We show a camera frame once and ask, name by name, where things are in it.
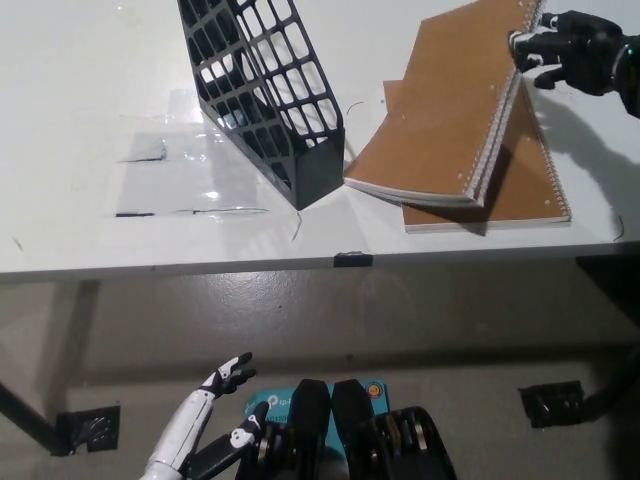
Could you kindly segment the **black right hand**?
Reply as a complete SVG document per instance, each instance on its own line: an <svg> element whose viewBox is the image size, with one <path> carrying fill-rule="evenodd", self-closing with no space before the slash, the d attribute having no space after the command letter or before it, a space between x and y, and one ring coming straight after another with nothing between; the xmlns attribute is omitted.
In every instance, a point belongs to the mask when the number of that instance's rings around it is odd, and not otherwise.
<svg viewBox="0 0 640 480"><path fill-rule="evenodd" d="M624 34L619 25L571 10L544 13L539 26L540 31L513 30L507 40L519 72L547 69L534 78L535 88L553 90L557 83L564 82L592 96L602 96L613 90L613 65L624 45Z"/></svg>

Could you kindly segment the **white and black left hand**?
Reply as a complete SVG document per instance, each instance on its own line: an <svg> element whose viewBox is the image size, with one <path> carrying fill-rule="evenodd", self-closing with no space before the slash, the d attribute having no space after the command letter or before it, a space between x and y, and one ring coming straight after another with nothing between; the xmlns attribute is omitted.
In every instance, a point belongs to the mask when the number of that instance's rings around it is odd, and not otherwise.
<svg viewBox="0 0 640 480"><path fill-rule="evenodd" d="M220 365L182 402L160 436L144 479L212 479L238 462L263 437L269 404L260 402L236 428L198 448L216 400L256 375L246 352Z"/></svg>

